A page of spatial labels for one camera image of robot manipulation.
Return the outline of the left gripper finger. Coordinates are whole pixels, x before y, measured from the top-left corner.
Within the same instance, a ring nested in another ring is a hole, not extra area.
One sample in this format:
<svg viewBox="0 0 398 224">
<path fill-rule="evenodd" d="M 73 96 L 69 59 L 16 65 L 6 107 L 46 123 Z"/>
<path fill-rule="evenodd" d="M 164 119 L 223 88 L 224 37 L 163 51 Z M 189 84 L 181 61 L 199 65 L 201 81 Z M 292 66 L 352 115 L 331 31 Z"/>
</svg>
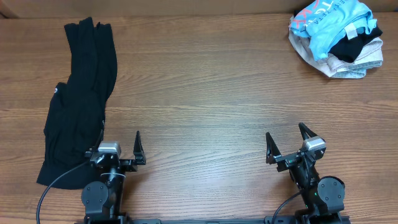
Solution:
<svg viewBox="0 0 398 224">
<path fill-rule="evenodd" d="M 94 151 L 98 150 L 98 147 L 99 147 L 100 143 L 102 142 L 103 138 L 104 138 L 104 121 L 103 121 L 103 124 L 102 124 L 101 131 L 99 133 L 99 136 L 98 136 L 98 138 L 97 138 L 97 140 L 96 140 L 96 142 L 95 142 L 95 144 L 93 146 L 93 150 Z"/>
<path fill-rule="evenodd" d="M 136 132 L 133 153 L 137 165 L 146 165 L 146 155 L 142 147 L 140 131 Z"/>
</svg>

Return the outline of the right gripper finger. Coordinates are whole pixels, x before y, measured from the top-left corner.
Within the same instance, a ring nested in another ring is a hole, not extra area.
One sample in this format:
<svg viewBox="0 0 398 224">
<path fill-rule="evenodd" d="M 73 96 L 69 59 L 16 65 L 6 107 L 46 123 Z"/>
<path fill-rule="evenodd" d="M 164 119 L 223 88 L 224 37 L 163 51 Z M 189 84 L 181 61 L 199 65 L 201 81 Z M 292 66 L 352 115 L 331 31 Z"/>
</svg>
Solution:
<svg viewBox="0 0 398 224">
<path fill-rule="evenodd" d="M 299 123 L 298 127 L 299 127 L 299 130 L 300 130 L 303 140 L 317 136 L 317 134 L 314 133 L 310 128 L 308 128 L 304 123 Z"/>
<path fill-rule="evenodd" d="M 281 153 L 269 132 L 266 133 L 266 144 L 266 162 L 275 164 L 277 158 L 281 157 Z"/>
</svg>

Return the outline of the black shorts garment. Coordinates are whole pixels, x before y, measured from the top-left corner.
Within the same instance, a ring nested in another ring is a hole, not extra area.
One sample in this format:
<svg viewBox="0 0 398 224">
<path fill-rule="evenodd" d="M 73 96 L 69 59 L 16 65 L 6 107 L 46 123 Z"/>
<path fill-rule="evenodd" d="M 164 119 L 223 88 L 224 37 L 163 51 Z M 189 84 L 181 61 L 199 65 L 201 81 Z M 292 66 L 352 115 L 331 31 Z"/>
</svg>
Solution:
<svg viewBox="0 0 398 224">
<path fill-rule="evenodd" d="M 65 25 L 71 74 L 58 83 L 44 127 L 45 159 L 37 183 L 58 189 L 82 189 L 100 179 L 87 164 L 85 152 L 94 146 L 105 122 L 105 107 L 118 72 L 110 24 L 88 17 Z"/>
</svg>

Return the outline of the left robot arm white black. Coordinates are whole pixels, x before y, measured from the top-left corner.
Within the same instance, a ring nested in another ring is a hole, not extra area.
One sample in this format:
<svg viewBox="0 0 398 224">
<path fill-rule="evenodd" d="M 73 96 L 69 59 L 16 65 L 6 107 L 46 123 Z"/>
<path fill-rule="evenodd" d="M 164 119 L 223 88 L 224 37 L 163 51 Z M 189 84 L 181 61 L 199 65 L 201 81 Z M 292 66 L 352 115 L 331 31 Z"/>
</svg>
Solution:
<svg viewBox="0 0 398 224">
<path fill-rule="evenodd" d="M 121 158 L 121 146 L 117 141 L 105 141 L 101 131 L 97 142 L 86 151 L 89 165 L 100 171 L 99 180 L 90 182 L 81 193 L 85 206 L 85 223 L 130 223 L 126 212 L 121 211 L 124 181 L 127 172 L 136 172 L 146 164 L 141 135 L 136 133 L 133 159 Z"/>
</svg>

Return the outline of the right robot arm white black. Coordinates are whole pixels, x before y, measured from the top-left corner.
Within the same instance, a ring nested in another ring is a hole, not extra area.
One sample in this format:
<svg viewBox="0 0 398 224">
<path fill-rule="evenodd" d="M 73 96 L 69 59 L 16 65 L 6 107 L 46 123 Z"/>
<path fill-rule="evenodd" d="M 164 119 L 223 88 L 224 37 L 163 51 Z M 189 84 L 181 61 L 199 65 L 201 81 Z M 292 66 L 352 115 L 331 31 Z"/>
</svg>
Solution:
<svg viewBox="0 0 398 224">
<path fill-rule="evenodd" d="M 349 223 L 349 217 L 342 217 L 345 209 L 345 183 L 334 176 L 320 177 L 315 168 L 316 161 L 324 156 L 326 142 L 304 123 L 298 124 L 303 144 L 294 153 L 282 155 L 270 133 L 266 134 L 266 162 L 276 164 L 277 171 L 289 171 L 298 192 L 284 201 L 274 212 L 269 223 Z M 305 208 L 294 215 L 280 216 L 279 212 L 294 198 L 301 196 Z"/>
</svg>

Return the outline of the black folded garment in pile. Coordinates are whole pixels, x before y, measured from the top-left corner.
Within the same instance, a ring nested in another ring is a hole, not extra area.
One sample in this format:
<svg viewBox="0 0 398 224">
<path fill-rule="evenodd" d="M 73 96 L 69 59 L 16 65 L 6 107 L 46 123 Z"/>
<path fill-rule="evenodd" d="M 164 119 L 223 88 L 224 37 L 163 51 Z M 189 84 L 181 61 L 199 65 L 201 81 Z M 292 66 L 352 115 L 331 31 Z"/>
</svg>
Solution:
<svg viewBox="0 0 398 224">
<path fill-rule="evenodd" d="M 339 60 L 352 63 L 360 55 L 363 47 L 376 37 L 380 37 L 382 33 L 383 31 L 376 26 L 370 34 L 363 32 L 350 40 L 347 37 L 344 37 L 330 49 L 330 53 Z"/>
</svg>

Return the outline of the beige folded garment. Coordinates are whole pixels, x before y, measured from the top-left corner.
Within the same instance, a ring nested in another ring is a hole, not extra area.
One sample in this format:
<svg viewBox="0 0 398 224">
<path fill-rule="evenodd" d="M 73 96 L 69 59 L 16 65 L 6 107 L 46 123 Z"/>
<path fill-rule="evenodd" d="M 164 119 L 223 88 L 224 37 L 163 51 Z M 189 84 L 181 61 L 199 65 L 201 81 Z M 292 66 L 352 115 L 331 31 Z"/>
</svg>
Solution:
<svg viewBox="0 0 398 224">
<path fill-rule="evenodd" d="M 329 78 L 363 78 L 366 76 L 367 70 L 380 67 L 383 63 L 383 41 L 378 37 L 365 45 L 357 59 L 352 63 L 339 60 L 332 54 L 329 54 L 326 59 L 315 61 L 312 51 L 309 49 L 309 38 L 299 37 L 290 31 L 289 40 L 304 61 Z"/>
</svg>

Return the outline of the light blue printed shirt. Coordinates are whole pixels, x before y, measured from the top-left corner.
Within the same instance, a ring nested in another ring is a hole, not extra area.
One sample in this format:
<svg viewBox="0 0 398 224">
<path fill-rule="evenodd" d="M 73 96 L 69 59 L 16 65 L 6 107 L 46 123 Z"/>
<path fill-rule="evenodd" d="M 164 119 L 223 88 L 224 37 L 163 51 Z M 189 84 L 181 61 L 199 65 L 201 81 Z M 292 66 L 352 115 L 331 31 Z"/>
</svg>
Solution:
<svg viewBox="0 0 398 224">
<path fill-rule="evenodd" d="M 289 30 L 310 39 L 314 60 L 328 57 L 342 38 L 352 39 L 356 32 L 370 34 L 377 19 L 370 8 L 358 0 L 316 0 L 291 19 Z"/>
</svg>

